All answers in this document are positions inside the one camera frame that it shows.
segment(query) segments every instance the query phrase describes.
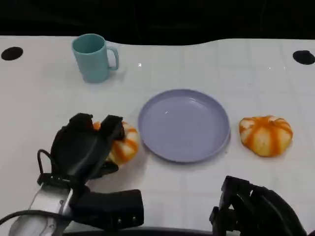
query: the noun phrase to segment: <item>table surface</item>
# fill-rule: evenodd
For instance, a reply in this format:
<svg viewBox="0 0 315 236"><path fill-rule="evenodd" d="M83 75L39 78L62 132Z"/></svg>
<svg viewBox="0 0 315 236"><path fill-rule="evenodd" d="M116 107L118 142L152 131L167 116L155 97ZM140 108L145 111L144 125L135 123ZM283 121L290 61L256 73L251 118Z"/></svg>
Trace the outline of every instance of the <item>table surface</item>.
<svg viewBox="0 0 315 236"><path fill-rule="evenodd" d="M104 83L83 82L71 51L73 37L0 37L0 52L22 47L14 61L0 60L0 214L26 209L38 189L36 152L50 150L56 132L78 112L95 120L123 116L137 126L143 104L167 90L196 89L227 110L231 141L218 157L194 165L163 161L141 147L131 162L93 181L94 191L138 188L145 225L210 230L226 175L275 190L296 211L305 229L315 225L315 66L292 58L315 54L315 41L225 39L191 46L131 46L118 49L120 68ZM285 118L294 136L278 158L260 158L238 134L243 117ZM0 227L5 235L10 223ZM76 224L71 230L78 230Z"/></svg>

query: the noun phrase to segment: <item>small pumpkin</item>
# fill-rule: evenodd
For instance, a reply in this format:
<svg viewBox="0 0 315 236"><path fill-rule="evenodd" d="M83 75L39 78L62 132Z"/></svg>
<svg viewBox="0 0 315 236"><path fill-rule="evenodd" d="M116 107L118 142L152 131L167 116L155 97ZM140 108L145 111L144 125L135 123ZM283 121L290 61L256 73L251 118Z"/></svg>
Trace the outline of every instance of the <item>small pumpkin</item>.
<svg viewBox="0 0 315 236"><path fill-rule="evenodd" d="M274 116L243 118L239 131L244 146L266 157L282 154L293 137L289 123Z"/></svg>
<svg viewBox="0 0 315 236"><path fill-rule="evenodd" d="M138 152L139 146L139 137L137 130L124 121L123 127L125 130L125 138L123 140L115 140L113 142L112 150L108 155L108 158L115 162L117 165L121 165L130 161ZM100 122L94 123L94 129L100 129Z"/></svg>

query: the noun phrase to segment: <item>black cable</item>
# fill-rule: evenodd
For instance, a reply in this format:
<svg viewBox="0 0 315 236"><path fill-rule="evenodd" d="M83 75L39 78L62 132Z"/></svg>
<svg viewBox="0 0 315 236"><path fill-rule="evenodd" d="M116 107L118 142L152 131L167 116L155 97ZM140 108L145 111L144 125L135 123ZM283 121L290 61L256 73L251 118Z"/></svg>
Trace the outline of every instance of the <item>black cable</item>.
<svg viewBox="0 0 315 236"><path fill-rule="evenodd" d="M42 166L41 159L40 159L40 154L41 153L44 153L49 158L49 160L51 161L52 165L55 168L58 168L57 164L55 163L54 159L51 157L50 153L48 151L44 150L44 149L40 149L37 152L37 161L38 161L39 171L40 171L41 175L44 173L43 166Z"/></svg>
<svg viewBox="0 0 315 236"><path fill-rule="evenodd" d="M259 20L259 31L260 32L262 32L262 21L263 21L264 13L266 10L266 5L267 5L267 0L264 0L264 2L262 4L261 13L260 13L260 20Z"/></svg>
<svg viewBox="0 0 315 236"><path fill-rule="evenodd" d="M15 213L9 214L9 215L5 216L4 218L2 218L0 220L0 225L2 225L6 221L8 221L8 220L10 220L10 219L12 219L14 217L22 216L22 215L45 216L45 217L52 217L54 219L64 220L64 221L72 221L72 220L74 220L74 218L71 217L71 216L60 215L60 214L57 214L57 213L52 213L52 212L43 211L43 210L21 210L21 211L17 211Z"/></svg>
<svg viewBox="0 0 315 236"><path fill-rule="evenodd" d="M140 44L142 44L142 38L141 38L140 30L138 27L138 21L137 21L137 15L136 15L135 1L132 2L132 8L133 8L134 27L135 27L135 30L137 32L137 36L138 36L138 39L140 41Z"/></svg>

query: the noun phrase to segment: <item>black circle marker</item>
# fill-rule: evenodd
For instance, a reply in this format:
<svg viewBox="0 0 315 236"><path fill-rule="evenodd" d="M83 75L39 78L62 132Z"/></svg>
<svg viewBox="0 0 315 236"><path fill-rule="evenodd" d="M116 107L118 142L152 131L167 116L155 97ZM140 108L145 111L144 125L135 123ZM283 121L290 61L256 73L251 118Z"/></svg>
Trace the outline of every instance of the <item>black circle marker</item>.
<svg viewBox="0 0 315 236"><path fill-rule="evenodd" d="M293 53L293 58L303 65L311 65L315 62L315 57L308 50L296 51Z"/></svg>
<svg viewBox="0 0 315 236"><path fill-rule="evenodd" d="M5 49L1 53L1 58L3 60L15 60L23 54L23 49L20 47L11 47Z"/></svg>

